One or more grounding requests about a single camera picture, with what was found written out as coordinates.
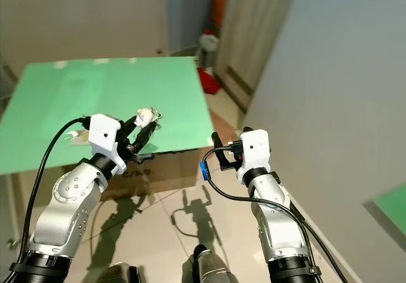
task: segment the blue clip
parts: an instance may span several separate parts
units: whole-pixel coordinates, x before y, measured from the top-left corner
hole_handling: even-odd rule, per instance
[[[209,169],[207,168],[206,164],[203,161],[200,162],[200,170],[202,170],[203,179],[209,180],[210,172],[209,172]]]

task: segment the green mat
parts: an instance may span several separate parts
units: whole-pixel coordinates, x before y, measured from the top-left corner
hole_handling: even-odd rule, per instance
[[[375,204],[406,235],[406,185],[374,199]]]
[[[0,123],[0,174],[37,169],[56,132],[71,119],[103,113],[125,121],[145,107],[163,118],[141,154],[210,145],[213,125],[190,57],[30,64]],[[90,146],[61,138],[47,167],[83,157],[91,157]]]

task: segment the green table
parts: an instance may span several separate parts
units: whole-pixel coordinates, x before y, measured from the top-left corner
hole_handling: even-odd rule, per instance
[[[51,139],[71,119],[103,113],[125,121],[145,107],[163,118],[141,154],[211,144],[213,124],[190,57],[30,64],[0,122],[0,174],[37,169]],[[78,129],[80,124],[69,130]],[[47,167],[90,156],[90,146],[61,138]]]

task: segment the tile floor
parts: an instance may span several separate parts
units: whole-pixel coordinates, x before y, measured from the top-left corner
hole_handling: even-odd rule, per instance
[[[239,110],[224,92],[207,100],[213,111],[237,126]],[[220,188],[247,195],[233,171],[220,171],[215,158],[208,163]],[[269,282],[256,227],[250,205],[219,196],[196,166],[194,187],[99,203],[66,283],[92,283],[103,269],[120,261],[139,267],[147,283],[188,283],[189,257],[199,242],[215,250],[240,282]],[[315,258],[324,282],[340,282],[318,252]]]

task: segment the red object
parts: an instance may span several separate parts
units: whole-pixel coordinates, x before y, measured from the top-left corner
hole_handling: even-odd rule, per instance
[[[200,81],[202,83],[203,91],[206,94],[215,95],[221,88],[220,84],[214,80],[214,77],[208,74],[204,69],[198,67]]]

